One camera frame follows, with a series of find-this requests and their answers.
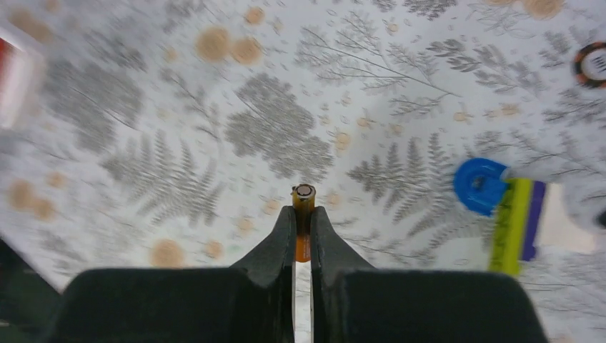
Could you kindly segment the orange battery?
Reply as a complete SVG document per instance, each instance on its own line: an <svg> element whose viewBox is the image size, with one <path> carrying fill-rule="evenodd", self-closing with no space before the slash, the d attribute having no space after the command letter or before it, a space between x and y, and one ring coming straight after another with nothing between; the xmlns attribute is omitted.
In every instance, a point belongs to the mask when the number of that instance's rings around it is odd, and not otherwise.
<svg viewBox="0 0 606 343"><path fill-rule="evenodd" d="M300 184L292 188L292 207L297 225L295 260L301 263L311 260L311 215L315 208L315 196L316 189L310 184Z"/></svg>

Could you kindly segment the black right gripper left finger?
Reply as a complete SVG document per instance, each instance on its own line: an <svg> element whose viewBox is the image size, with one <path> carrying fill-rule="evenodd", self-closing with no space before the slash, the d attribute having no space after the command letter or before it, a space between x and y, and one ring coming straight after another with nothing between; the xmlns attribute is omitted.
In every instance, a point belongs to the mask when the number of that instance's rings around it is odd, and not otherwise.
<svg viewBox="0 0 606 343"><path fill-rule="evenodd" d="M64 290L49 342L293 342L295 214L228 267L90 269Z"/></svg>

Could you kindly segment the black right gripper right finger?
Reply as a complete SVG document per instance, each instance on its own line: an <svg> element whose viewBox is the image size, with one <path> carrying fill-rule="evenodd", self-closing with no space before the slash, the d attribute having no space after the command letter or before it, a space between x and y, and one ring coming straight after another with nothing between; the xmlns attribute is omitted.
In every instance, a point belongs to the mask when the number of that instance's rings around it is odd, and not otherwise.
<svg viewBox="0 0 606 343"><path fill-rule="evenodd" d="M380 269L311 215L314 342L546 342L530 298L504 274Z"/></svg>

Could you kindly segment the white red remote control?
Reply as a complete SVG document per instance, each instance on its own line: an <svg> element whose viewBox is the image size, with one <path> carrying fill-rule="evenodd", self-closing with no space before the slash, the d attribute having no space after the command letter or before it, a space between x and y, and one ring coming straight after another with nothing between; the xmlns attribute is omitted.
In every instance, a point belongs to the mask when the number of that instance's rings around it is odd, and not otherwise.
<svg viewBox="0 0 606 343"><path fill-rule="evenodd" d="M37 105L46 73L43 46L13 24L1 20L1 129L23 124Z"/></svg>

